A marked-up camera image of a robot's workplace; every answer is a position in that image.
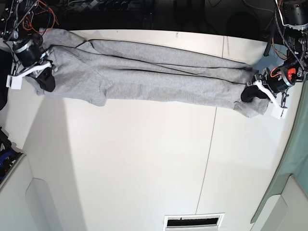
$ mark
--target red wire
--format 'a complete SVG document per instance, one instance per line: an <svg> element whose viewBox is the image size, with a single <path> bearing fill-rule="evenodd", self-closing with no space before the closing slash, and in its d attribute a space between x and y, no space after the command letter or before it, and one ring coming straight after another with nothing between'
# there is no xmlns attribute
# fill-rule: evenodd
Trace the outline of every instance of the red wire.
<svg viewBox="0 0 308 231"><path fill-rule="evenodd" d="M280 52L280 51L278 51L278 50L275 48L275 45L274 45L274 38L272 38L271 42L272 42L271 45L272 45L272 47L273 47L273 49L274 49L276 55L277 55L279 58L283 59L283 60L287 60L287 58L284 58L284 57L282 57L282 56L279 55L279 53L281 53L281 54L283 54L283 53Z"/></svg>
<svg viewBox="0 0 308 231"><path fill-rule="evenodd" d="M41 4L42 4L43 6L45 6L45 7L48 7L45 3L43 3L43 2L40 1L40 0L39 0L39 3L41 3ZM47 29L47 30L45 31L45 32L48 32L48 31L50 31L50 30L54 27L54 24L55 24L55 23L59 24L59 23L58 23L58 20L56 20L56 15L54 14L53 10L52 10L50 7L48 7L48 10L46 10L46 9L42 8L40 5L38 5L38 6L39 6L43 11L41 11L41 12L39 12L39 13L36 13L36 14L40 14L40 13L44 13L44 12L50 12L50 13L52 13L52 15L53 15L53 23L52 23L52 26L51 26L51 28L49 28L49 29ZM25 27L25 21L23 21L23 25L22 25L22 26L23 26L23 29L24 29L24 30L26 30L26 31L33 30L34 32L39 33L39 34L44 33L44 32L37 31L37 30L32 26L30 20L29 20L27 17L26 17L25 19L27 20L27 22L28 22L30 28L26 28L26 27Z"/></svg>
<svg viewBox="0 0 308 231"><path fill-rule="evenodd" d="M272 69L272 71L270 72L270 76L271 76L272 78L274 78L274 77L276 77L276 76L278 76L278 75L279 75L279 73L277 73L277 74L273 75L274 70L276 70L277 68L278 68L278 66L277 66L277 67L275 67L274 69Z"/></svg>

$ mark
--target blue object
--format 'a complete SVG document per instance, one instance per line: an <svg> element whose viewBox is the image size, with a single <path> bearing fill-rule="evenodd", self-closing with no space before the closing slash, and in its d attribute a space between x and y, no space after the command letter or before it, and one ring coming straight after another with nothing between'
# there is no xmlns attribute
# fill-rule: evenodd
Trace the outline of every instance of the blue object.
<svg viewBox="0 0 308 231"><path fill-rule="evenodd" d="M3 166L3 161L12 154L12 151L8 151L2 156L0 156L0 167Z"/></svg>

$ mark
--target black motor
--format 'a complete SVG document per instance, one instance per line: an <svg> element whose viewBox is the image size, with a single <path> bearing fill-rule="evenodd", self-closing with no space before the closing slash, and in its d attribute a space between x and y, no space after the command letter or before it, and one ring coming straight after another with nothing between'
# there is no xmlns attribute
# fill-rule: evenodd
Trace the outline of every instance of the black motor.
<svg viewBox="0 0 308 231"><path fill-rule="evenodd" d="M282 4L285 23L293 26L308 24L307 0L285 0Z"/></svg>
<svg viewBox="0 0 308 231"><path fill-rule="evenodd" d="M24 67L29 67L41 59L43 49L42 36L33 34L28 39L13 44L13 51Z"/></svg>
<svg viewBox="0 0 308 231"><path fill-rule="evenodd" d="M18 6L19 13L26 13L30 10L31 6L35 3L35 0L22 0Z"/></svg>
<svg viewBox="0 0 308 231"><path fill-rule="evenodd" d="M296 51L298 53L302 52L302 44L300 43L300 40L303 38L303 34L300 31L287 27L284 30L283 36L293 51Z"/></svg>

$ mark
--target black equipment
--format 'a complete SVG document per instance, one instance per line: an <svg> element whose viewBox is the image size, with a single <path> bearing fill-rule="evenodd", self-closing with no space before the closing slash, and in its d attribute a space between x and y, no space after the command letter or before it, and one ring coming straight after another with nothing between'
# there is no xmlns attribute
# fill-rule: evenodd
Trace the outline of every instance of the black equipment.
<svg viewBox="0 0 308 231"><path fill-rule="evenodd" d="M2 110L8 100L8 88L5 85L6 77L11 73L11 54L0 50L0 64L0 110Z"/></svg>
<svg viewBox="0 0 308 231"><path fill-rule="evenodd" d="M276 0L271 34L264 56L268 56L275 32L287 47L287 55L281 66L254 76L247 83L241 98L250 103L254 97L276 98L282 93L281 108L285 107L287 91L297 82L305 82L308 71L308 0Z"/></svg>
<svg viewBox="0 0 308 231"><path fill-rule="evenodd" d="M21 153L16 152L12 148L12 143L9 141L8 136L2 131L2 127L0 127L0 146L0 181L2 181L15 161L21 156Z"/></svg>
<svg viewBox="0 0 308 231"><path fill-rule="evenodd" d="M7 0L6 2L4 12L0 17L0 36L6 45L8 41L13 42L13 47L9 45L8 47L14 62L13 72L8 75L10 79L7 81L7 87L20 89L22 77L30 76L46 91L53 91L55 88L51 72L54 66L48 61L51 51L42 48L43 38L40 32L30 33L31 28L25 27L25 25L31 25L31 18L35 15L34 11L48 11L45 6L39 0ZM19 65L22 65L24 69L17 73Z"/></svg>

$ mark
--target seam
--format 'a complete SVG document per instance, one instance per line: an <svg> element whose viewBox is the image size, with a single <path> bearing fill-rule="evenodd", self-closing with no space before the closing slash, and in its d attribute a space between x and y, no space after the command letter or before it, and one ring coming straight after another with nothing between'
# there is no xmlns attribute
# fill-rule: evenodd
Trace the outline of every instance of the seam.
<svg viewBox="0 0 308 231"><path fill-rule="evenodd" d="M226 80L226 79L222 79L222 78L217 78L217 77L202 76L202 75L199 75L199 74L193 74L193 73L189 73L189 72L186 72L186 71L179 71L179 70L176 70L176 69L171 69L171 70L179 71L179 72L184 72L184 73L187 73L187 74L190 74L190 75L167 73L167 72L159 72L159 71L151 71L151 70L142 70L142 69L128 69L128 68L126 68L126 69L119 69L119 70L123 70L123 71L144 71L144 72L152 72L152 73L158 73L158 74L181 75L181 76L190 76L190 77L204 77L204 78L209 78L209 79L216 79L216 80L226 81L226 82L229 82L229 83L235 84L235 85L238 85L238 84L245 85L244 83L232 82L232 81L229 81L229 80Z"/></svg>
<svg viewBox="0 0 308 231"><path fill-rule="evenodd" d="M69 51L70 53L72 53L68 48L70 47L66 47L66 46L58 46L58 47L62 47L64 50L67 50ZM86 53L90 53L90 54L95 54L95 53L92 53L92 52L89 52L89 51L84 51L84 50L81 50L81 49L78 49L78 48L75 48L77 50L80 50L82 52L86 52ZM106 54L95 54L95 55L103 55L103 56L109 56L109 57L115 57L115 58L121 58L121 59L125 59L125 60L134 60L134 61L138 61L138 62L142 62L142 63L146 63L146 64L152 64L152 65L156 65L156 66L159 66L159 67L164 67L166 69L169 69L169 70L174 70L174 71L179 71L179 72L183 72L183 73L186 73L186 74L190 74L190 75L194 75L194 76L198 76L198 77L205 77L205 78L212 78L212 79L217 79L217 80L222 80L222 81L226 81L226 82L229 82L231 84L241 84L241 85L246 85L246 83L239 83L239 82L232 82L232 81L229 81L229 80L226 80L226 79L222 79L222 78L217 78L217 77L207 77L207 76L202 76L202 75L199 75L199 74L194 74L194 73L190 73L190 72L186 72L186 71L183 71L183 70L177 70L177 69L174 69L174 68L170 68L170 67L166 67L166 66L161 66L161 65L158 65L158 64L155 64L155 63L151 63L151 62L147 62L147 61L142 61L142 60L135 60L135 59L131 59L131 58L125 58L125 57L119 57L119 56L115 56L115 55L106 55Z"/></svg>
<svg viewBox="0 0 308 231"><path fill-rule="evenodd" d="M208 164L208 160L209 160L209 157L210 157L212 140L213 140L213 134L214 134L214 127L215 127L215 121L216 121L216 112L217 112L217 107L215 108L215 116L214 116L214 124L213 124L212 136L211 136L211 143L210 143L210 148L208 150L207 161L206 161L206 166L205 166L205 170L204 170L204 176L203 176L201 191L200 191L199 200L198 200L198 204L197 204L195 215L197 215L197 211L198 211L198 207L199 207L199 203L200 203L200 199L201 199L201 195L202 195L203 185L204 185L204 181L205 181L205 174L206 174L207 164Z"/></svg>
<svg viewBox="0 0 308 231"><path fill-rule="evenodd" d="M221 54L221 58L222 58L222 59L223 59L224 45L225 45L225 37L223 37L223 41L222 41L222 54Z"/></svg>

